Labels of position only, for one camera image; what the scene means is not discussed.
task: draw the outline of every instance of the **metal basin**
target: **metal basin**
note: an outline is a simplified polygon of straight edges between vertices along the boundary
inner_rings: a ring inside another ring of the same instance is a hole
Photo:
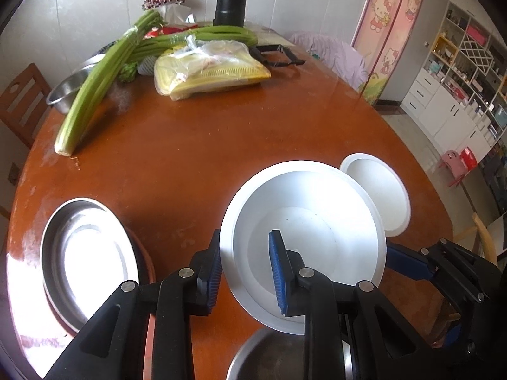
[[[75,96],[90,75],[93,67],[104,58],[104,54],[94,55],[83,62],[77,70],[54,87],[46,98],[47,105],[56,108],[63,115],[68,114]]]
[[[304,337],[270,328],[258,330],[239,349],[227,380],[303,380]],[[343,343],[345,378],[352,380],[350,348]]]
[[[285,317],[275,294],[268,235],[280,230],[287,250],[331,281],[380,284],[384,227],[372,199],[353,178],[317,161],[265,168],[236,193],[220,230],[224,275],[236,300],[274,330],[304,334],[303,316]]]
[[[93,199],[72,199],[55,210],[42,234],[41,264],[47,298],[74,333],[123,281],[139,282],[129,236]]]

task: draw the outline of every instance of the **chair backrest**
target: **chair backrest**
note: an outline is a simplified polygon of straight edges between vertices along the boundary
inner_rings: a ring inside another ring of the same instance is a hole
[[[24,95],[16,100],[27,88]],[[42,77],[37,66],[32,63],[19,74],[0,96],[0,119],[18,136],[18,138],[31,148],[34,143],[34,131],[44,112],[48,109],[46,96],[51,88]],[[32,106],[39,94],[42,98]]]
[[[493,237],[489,233],[488,229],[479,218],[477,213],[472,214],[472,220],[476,224],[479,236],[481,236],[481,243],[484,250],[484,258],[488,260],[490,263],[498,266],[498,260],[496,257],[495,243],[493,241]]]

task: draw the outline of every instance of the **celery stalk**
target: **celery stalk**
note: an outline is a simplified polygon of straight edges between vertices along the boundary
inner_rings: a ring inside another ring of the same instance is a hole
[[[136,45],[154,26],[160,25],[162,18],[158,12],[149,10],[135,23],[135,28],[124,34],[106,53],[80,88],[72,107],[60,127],[55,140],[55,152],[60,155],[73,154],[79,140],[87,128],[98,104],[128,60]]]

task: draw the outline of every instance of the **celery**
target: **celery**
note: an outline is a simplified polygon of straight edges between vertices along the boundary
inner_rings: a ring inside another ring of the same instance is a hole
[[[236,40],[249,47],[257,45],[257,35],[248,29],[236,26],[208,26],[146,39],[135,48],[127,63],[137,63],[151,55],[158,57],[164,51],[184,42],[190,34],[203,41]]]
[[[60,155],[73,154],[80,138],[90,122],[98,104],[128,60],[136,45],[152,27],[160,25],[162,18],[156,11],[149,10],[125,33],[106,53],[80,88],[72,107],[65,117],[55,140],[55,152]]]

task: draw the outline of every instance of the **white bowl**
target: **white bowl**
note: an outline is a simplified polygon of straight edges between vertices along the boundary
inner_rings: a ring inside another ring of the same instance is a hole
[[[227,283],[243,308],[275,330],[304,334],[304,317],[286,318],[275,295],[268,234],[331,280],[380,283],[386,242],[380,215],[361,186],[315,161],[283,162],[257,173],[232,199],[220,232]]]
[[[342,161],[340,170],[351,176],[372,198],[382,217],[385,235],[400,235],[410,222],[410,200],[395,171],[372,155],[357,153]]]

